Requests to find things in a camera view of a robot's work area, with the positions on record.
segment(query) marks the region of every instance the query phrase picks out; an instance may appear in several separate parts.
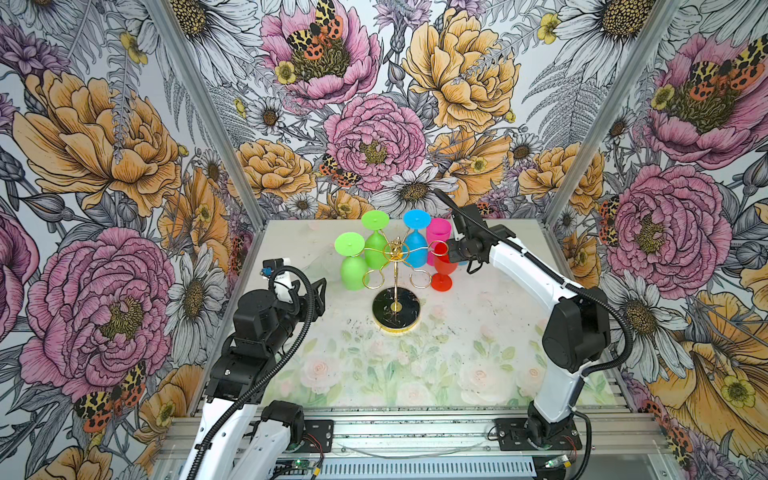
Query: floral table mat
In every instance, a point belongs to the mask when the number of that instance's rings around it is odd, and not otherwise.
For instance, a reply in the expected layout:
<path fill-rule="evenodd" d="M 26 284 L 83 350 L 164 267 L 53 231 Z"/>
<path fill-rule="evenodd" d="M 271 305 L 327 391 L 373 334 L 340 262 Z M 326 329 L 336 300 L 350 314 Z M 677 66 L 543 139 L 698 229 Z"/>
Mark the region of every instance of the floral table mat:
<path fill-rule="evenodd" d="M 554 259 L 535 220 L 502 220 L 550 265 Z M 546 371 L 541 334 L 548 315 L 520 286 L 484 266 L 469 276 L 452 274 L 447 293 L 407 286 L 422 305 L 413 330 L 392 335 L 375 323 L 378 290 L 349 292 L 339 276 L 342 257 L 333 241 L 346 231 L 366 235 L 358 220 L 270 222 L 246 291 L 265 288 L 262 260 L 289 257 L 312 280 L 328 280 L 326 312 L 310 328 L 297 354 L 275 379 L 264 403 L 284 399 L 305 408 L 524 406 L 541 387 Z M 387 235 L 405 233 L 394 220 Z M 392 268 L 385 286 L 392 285 Z M 414 275 L 414 282 L 424 279 Z M 602 373 L 590 376 L 581 404 L 614 404 Z"/>

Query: tabletop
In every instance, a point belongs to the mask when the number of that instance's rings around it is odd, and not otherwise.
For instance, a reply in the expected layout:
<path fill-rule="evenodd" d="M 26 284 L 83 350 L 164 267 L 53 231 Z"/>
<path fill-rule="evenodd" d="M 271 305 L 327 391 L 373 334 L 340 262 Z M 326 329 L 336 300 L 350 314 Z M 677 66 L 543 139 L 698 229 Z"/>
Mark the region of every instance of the tabletop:
<path fill-rule="evenodd" d="M 555 266 L 536 220 L 488 223 L 503 223 L 539 258 Z M 384 229 L 387 237 L 403 237 L 407 231 L 401 220 L 392 220 Z M 282 399 L 308 409 L 461 409 L 523 407 L 531 401 L 546 371 L 541 335 L 548 313 L 520 286 L 485 265 L 473 275 L 459 267 L 451 274 L 453 288 L 446 293 L 419 290 L 409 282 L 410 269 L 401 268 L 399 285 L 416 294 L 421 314 L 407 333 L 387 333 L 372 313 L 379 291 L 350 292 L 341 283 L 343 257 L 333 242 L 344 232 L 364 237 L 371 233 L 360 220 L 272 220 L 266 229 L 244 291 L 266 288 L 259 275 L 261 263 L 281 257 L 289 257 L 311 281 L 325 277 L 328 286 L 325 314 L 270 382 L 264 404 Z M 393 286 L 392 267 L 384 272 L 382 289 Z M 414 282 L 424 283 L 424 277 L 417 275 Z M 579 404 L 614 402 L 603 373 L 592 374 Z"/>

